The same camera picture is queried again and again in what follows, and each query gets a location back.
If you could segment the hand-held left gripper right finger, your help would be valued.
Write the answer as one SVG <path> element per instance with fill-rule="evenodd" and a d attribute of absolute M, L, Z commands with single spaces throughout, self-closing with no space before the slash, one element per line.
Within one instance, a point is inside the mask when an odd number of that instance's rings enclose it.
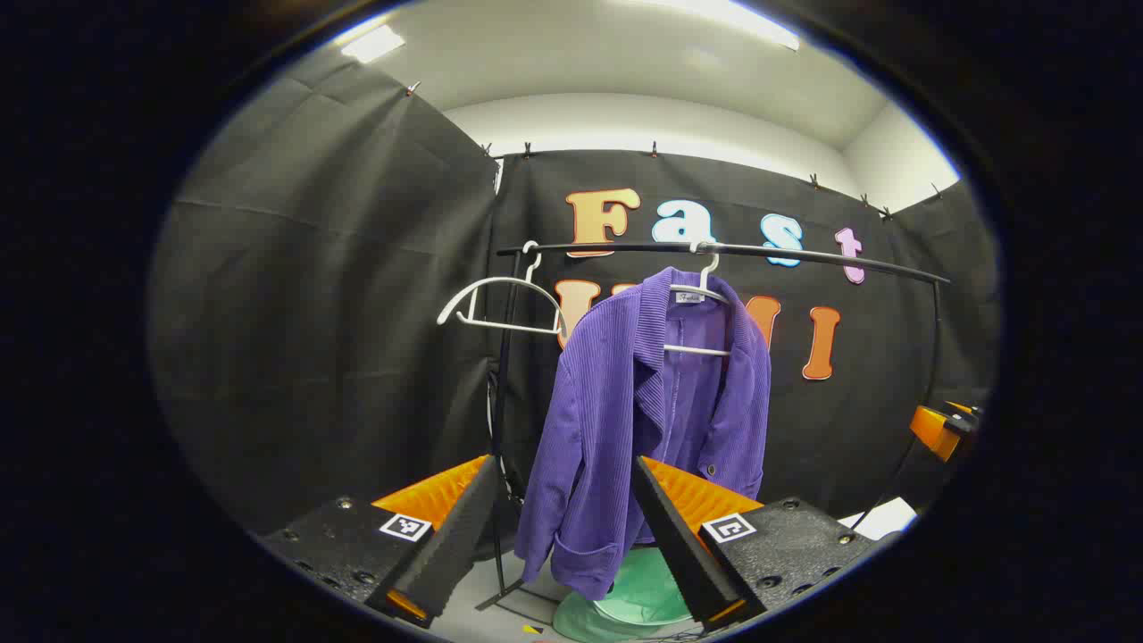
<path fill-rule="evenodd" d="M 788 609 L 880 552 L 799 497 L 764 505 L 648 456 L 634 457 L 631 488 L 705 632 Z"/>

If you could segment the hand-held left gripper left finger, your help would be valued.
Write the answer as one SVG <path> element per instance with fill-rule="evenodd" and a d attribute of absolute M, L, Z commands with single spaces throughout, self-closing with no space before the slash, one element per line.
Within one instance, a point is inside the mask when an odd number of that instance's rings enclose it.
<path fill-rule="evenodd" d="M 473 566 L 499 476 L 481 455 L 376 500 L 338 497 L 263 542 L 339 595 L 426 630 Z"/>

